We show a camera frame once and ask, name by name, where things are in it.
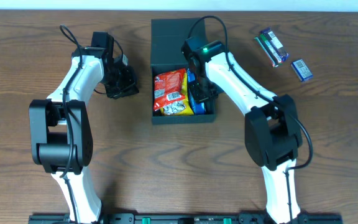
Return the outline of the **small blue box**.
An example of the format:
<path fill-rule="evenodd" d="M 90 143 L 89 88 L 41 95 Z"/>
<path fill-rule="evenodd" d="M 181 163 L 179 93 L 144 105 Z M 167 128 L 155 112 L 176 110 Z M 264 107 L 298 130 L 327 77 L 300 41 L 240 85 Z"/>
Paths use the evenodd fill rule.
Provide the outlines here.
<path fill-rule="evenodd" d="M 291 63 L 291 67 L 301 82 L 305 82 L 313 78 L 312 72 L 307 67 L 303 59 L 295 60 Z"/>

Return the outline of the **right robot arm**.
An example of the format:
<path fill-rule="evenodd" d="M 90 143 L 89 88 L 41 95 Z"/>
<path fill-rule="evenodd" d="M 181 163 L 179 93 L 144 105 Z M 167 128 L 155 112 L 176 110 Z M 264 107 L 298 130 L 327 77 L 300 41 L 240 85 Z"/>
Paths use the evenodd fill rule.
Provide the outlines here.
<path fill-rule="evenodd" d="M 275 223 L 290 223 L 300 214 L 294 170 L 304 126 L 289 95 L 277 96 L 258 84 L 219 40 L 189 37 L 181 47 L 195 80 L 190 92 L 197 103 L 225 92 L 245 118 L 245 146 L 262 169 L 266 211 Z"/>

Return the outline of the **red snack packet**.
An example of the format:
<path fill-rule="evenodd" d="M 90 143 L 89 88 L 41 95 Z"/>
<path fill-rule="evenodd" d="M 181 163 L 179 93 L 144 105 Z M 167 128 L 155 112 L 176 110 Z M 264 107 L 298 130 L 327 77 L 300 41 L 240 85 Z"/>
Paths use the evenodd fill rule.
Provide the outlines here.
<path fill-rule="evenodd" d="M 185 99 L 185 95 L 182 93 L 185 74 L 186 70 L 182 68 L 155 76 L 153 105 L 155 111 Z"/>

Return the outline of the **yellow Hacks candy bag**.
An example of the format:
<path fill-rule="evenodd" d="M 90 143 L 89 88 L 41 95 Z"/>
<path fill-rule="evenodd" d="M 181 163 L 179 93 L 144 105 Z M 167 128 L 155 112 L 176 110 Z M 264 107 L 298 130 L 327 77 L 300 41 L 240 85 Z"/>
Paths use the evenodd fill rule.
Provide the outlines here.
<path fill-rule="evenodd" d="M 168 106 L 164 106 L 160 109 L 160 112 L 165 116 L 191 116 L 194 115 L 191 109 L 189 96 L 188 96 L 188 75 L 187 72 L 184 74 L 181 93 L 184 94 L 185 98 L 180 101 L 176 101 Z"/>

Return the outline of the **green chocolate bar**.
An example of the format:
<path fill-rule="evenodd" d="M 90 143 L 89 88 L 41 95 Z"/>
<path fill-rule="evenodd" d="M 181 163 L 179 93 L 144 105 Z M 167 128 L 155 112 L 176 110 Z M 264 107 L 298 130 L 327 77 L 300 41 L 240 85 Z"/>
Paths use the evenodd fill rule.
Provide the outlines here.
<path fill-rule="evenodd" d="M 269 57 L 269 59 L 272 62 L 273 67 L 278 67 L 279 65 L 282 64 L 281 57 L 279 56 L 279 54 L 276 52 L 274 47 L 271 45 L 271 43 L 265 37 L 262 37 L 262 35 L 259 35 L 259 36 L 255 37 L 254 39 L 259 43 L 261 48 L 264 50 L 266 55 Z"/>

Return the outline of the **blue Oreo cookie pack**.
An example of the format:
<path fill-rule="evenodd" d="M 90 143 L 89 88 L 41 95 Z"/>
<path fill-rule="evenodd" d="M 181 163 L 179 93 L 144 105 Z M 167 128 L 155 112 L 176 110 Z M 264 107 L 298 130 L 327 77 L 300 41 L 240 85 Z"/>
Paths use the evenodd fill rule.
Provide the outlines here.
<path fill-rule="evenodd" d="M 195 75 L 190 71 L 190 69 L 187 69 L 187 81 L 188 81 L 188 98 L 190 102 L 191 109 L 193 110 L 193 113 L 195 115 L 201 115 L 205 114 L 205 106 L 204 103 L 197 103 L 190 91 L 190 83 L 195 81 Z"/>

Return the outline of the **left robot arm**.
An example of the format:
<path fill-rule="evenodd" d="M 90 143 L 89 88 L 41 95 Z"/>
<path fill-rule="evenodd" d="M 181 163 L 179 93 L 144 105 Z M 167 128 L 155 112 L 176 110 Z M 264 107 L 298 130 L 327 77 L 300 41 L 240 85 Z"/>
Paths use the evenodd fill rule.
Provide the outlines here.
<path fill-rule="evenodd" d="M 119 43 L 112 35 L 94 32 L 91 44 L 82 46 L 66 26 L 60 30 L 76 49 L 58 88 L 29 105 L 30 143 L 34 163 L 58 182 L 70 211 L 31 215 L 29 223 L 99 223 L 103 204 L 88 168 L 93 137 L 87 105 L 98 84 L 115 100 L 137 94 L 137 78 L 124 54 L 114 57 Z"/>

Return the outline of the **dark blue chocolate bar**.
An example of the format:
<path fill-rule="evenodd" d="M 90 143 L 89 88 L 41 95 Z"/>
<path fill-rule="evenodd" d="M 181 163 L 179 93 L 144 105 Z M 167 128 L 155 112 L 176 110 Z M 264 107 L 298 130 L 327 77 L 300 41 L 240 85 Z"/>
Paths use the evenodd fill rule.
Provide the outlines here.
<path fill-rule="evenodd" d="M 283 63 L 289 58 L 289 53 L 271 28 L 260 31 L 260 37 L 278 63 Z"/>

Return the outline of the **dark green box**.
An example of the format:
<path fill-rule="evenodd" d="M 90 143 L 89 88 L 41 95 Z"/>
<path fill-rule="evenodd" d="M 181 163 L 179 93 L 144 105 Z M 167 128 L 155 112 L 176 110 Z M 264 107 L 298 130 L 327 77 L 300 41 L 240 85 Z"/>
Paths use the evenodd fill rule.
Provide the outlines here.
<path fill-rule="evenodd" d="M 196 18 L 153 19 L 151 20 L 150 68 L 152 78 L 164 72 L 187 68 L 188 62 L 181 47 L 188 37 Z M 152 110 L 152 124 L 194 124 L 212 123 L 216 119 L 215 101 L 206 103 L 205 114 L 169 116 Z"/>

